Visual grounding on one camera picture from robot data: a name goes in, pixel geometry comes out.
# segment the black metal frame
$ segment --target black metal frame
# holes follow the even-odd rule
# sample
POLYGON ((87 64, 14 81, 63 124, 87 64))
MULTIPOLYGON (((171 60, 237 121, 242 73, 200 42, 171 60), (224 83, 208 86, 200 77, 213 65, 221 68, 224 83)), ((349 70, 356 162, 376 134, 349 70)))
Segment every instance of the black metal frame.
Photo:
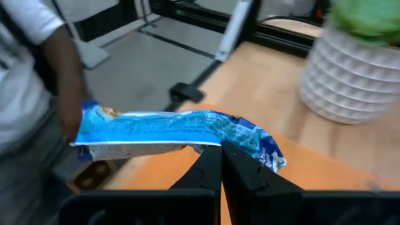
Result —
MULTIPOLYGON (((152 12, 156 14, 219 33, 225 31, 231 17, 228 14, 182 1, 152 0, 150 1, 150 5, 152 12)), ((244 39, 240 39, 237 45, 243 41, 249 41, 305 58, 311 50, 314 40, 315 37, 312 36, 259 23, 256 26, 255 32, 247 35, 244 39)))
MULTIPOLYGON (((149 3, 153 13, 222 34, 231 18, 228 14, 180 0, 149 0, 149 3)), ((306 58, 313 46, 315 37, 264 24, 263 22, 265 20, 258 22, 257 18, 260 7, 261 0, 254 0, 249 15, 244 23, 242 33, 236 43, 236 47, 244 41, 249 41, 301 58, 306 58)), ((215 60, 204 70, 199 79, 195 80, 191 85, 199 87, 220 64, 221 62, 215 60)), ((172 102, 165 108, 165 111, 175 111, 182 103, 183 102, 172 102)))

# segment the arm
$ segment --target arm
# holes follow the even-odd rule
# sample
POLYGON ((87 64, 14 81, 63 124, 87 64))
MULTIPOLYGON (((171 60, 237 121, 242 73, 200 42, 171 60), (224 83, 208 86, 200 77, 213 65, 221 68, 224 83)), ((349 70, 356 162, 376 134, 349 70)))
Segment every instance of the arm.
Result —
POLYGON ((86 98, 83 68, 63 22, 41 0, 0 0, 14 22, 44 55, 57 76, 58 111, 64 134, 72 140, 81 124, 86 98))
POLYGON ((44 55, 57 76, 59 93, 73 89, 86 97, 83 66, 75 43, 65 26, 57 28, 43 43, 44 55))
POLYGON ((73 141, 82 119, 81 103, 87 99, 83 66, 75 43, 65 26, 43 43, 44 55, 57 76, 58 113, 68 141, 73 141))

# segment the gray pants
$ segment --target gray pants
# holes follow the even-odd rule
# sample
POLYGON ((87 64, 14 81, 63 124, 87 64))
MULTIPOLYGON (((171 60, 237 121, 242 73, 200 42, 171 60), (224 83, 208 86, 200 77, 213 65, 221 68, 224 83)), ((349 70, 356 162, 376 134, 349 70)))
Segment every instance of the gray pants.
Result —
POLYGON ((51 104, 35 130, 0 156, 0 224, 55 224, 43 204, 44 180, 67 148, 51 104))

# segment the person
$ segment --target person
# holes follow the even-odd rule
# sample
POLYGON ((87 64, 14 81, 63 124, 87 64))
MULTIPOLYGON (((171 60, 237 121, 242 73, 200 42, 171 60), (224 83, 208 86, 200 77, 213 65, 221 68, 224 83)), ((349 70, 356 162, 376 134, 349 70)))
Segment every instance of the person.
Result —
POLYGON ((32 54, 0 24, 0 224, 52 224, 43 182, 78 133, 81 102, 87 98, 83 68, 64 23, 41 0, 0 4, 41 46, 58 93, 51 97, 32 54))

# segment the snack wrapper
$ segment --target snack wrapper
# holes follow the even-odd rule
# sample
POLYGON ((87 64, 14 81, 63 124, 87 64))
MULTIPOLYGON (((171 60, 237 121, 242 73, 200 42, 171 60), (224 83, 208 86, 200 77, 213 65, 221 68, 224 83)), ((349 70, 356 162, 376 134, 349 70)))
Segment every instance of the snack wrapper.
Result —
POLYGON ((83 104, 82 123, 73 146, 81 159, 99 161, 176 151, 184 145, 202 152, 230 141, 273 171, 286 160, 272 136, 243 117, 213 110, 114 112, 95 101, 83 104))

